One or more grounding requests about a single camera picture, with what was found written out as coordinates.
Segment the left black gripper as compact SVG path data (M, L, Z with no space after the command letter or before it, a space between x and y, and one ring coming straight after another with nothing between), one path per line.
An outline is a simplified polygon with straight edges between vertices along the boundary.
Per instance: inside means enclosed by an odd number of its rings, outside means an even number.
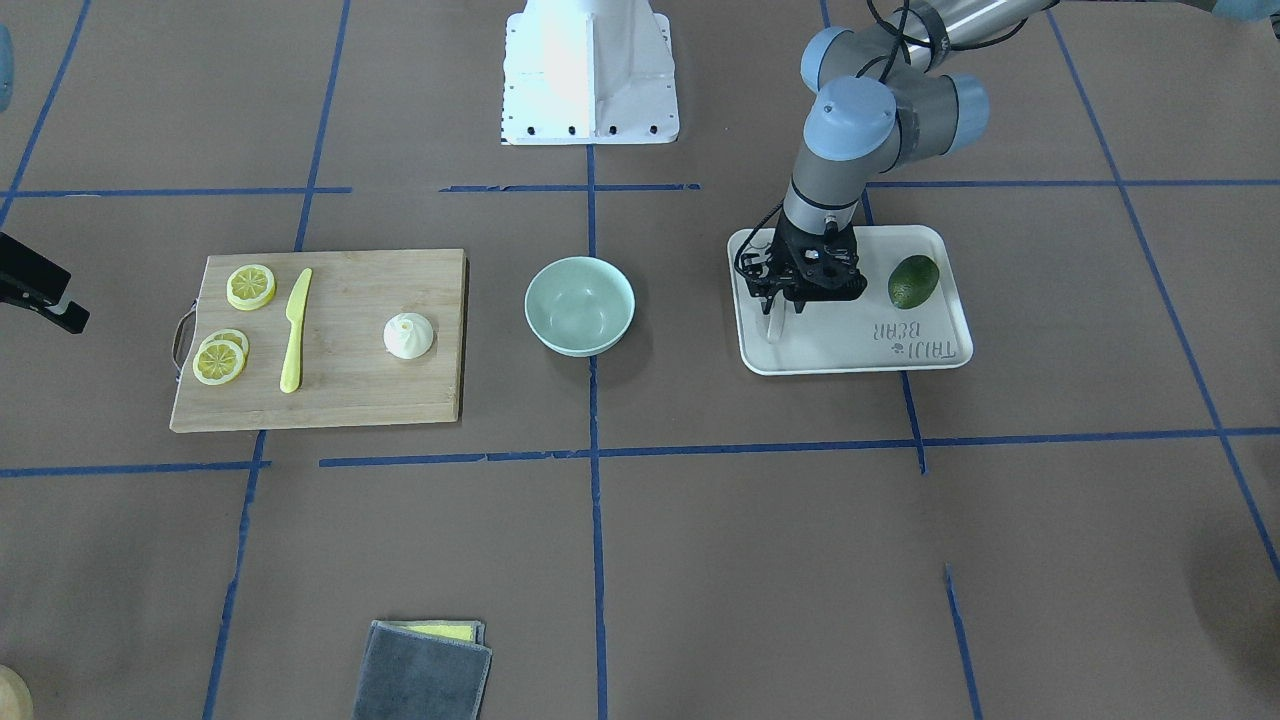
M852 224L838 229L833 222L829 222L826 229L818 236L846 232L847 228L851 228L856 233ZM774 229L765 261L765 296L771 297L768 301L769 318L785 318L788 301L794 305L794 311L797 315L803 314L806 306L804 295L795 292L799 284L796 250L803 240L803 233L808 232L799 229L786 217L778 222Z

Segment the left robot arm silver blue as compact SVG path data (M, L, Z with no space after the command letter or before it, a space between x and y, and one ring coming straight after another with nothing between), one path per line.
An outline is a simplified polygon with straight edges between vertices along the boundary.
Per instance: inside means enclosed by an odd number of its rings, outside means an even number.
M733 269L764 314L861 296L854 217L874 176L974 143L989 123L978 78L942 74L952 55L1011 38L1047 1L904 1L867 29L832 26L805 47L814 94L786 193L760 250Z

